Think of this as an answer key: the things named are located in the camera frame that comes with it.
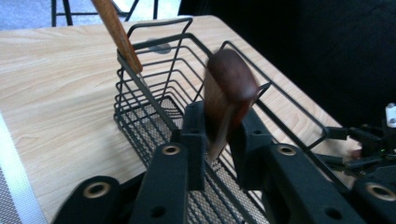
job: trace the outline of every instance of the wooden handle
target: wooden handle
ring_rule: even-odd
[[[227,144],[230,133],[241,124],[257,97],[259,86],[245,61],[231,49],[220,50],[209,58],[204,85],[211,162]]]
[[[126,62],[136,74],[141,73],[143,71],[142,64],[134,53],[134,47],[132,47],[131,42],[129,42],[128,36],[125,34],[120,23],[116,9],[110,0],[92,0],[92,2],[116,43],[120,54],[125,58]]]

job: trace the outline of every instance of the knife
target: knife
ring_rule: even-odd
[[[209,58],[204,80],[204,111],[209,150],[215,160],[232,132],[257,98],[259,86],[245,61],[232,49],[222,49]]]
[[[122,57],[124,57],[128,65],[146,85],[144,79],[140,74],[143,71],[143,66],[137,58],[136,53],[134,52],[134,47],[131,45],[129,38],[124,31],[120,23],[119,16],[117,15],[116,9],[112,5],[111,1],[92,0],[92,2],[96,10],[98,11],[98,14],[101,17],[103,23],[105,24],[108,32],[116,43],[120,54],[122,55]]]

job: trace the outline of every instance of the wooden table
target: wooden table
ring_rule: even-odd
[[[132,24],[123,25],[128,29]],[[167,28],[155,36],[170,32]],[[189,32],[213,51],[231,40],[322,123],[338,125],[221,20],[194,18]],[[147,39],[143,33],[134,41]],[[110,175],[123,182],[145,171],[113,120],[120,65],[103,25],[0,32],[0,49],[0,110],[47,220],[82,180]],[[282,106],[274,102],[274,108],[289,113]],[[298,114],[287,118],[291,127],[311,135],[312,127]],[[355,146],[326,144],[339,149],[327,154]]]

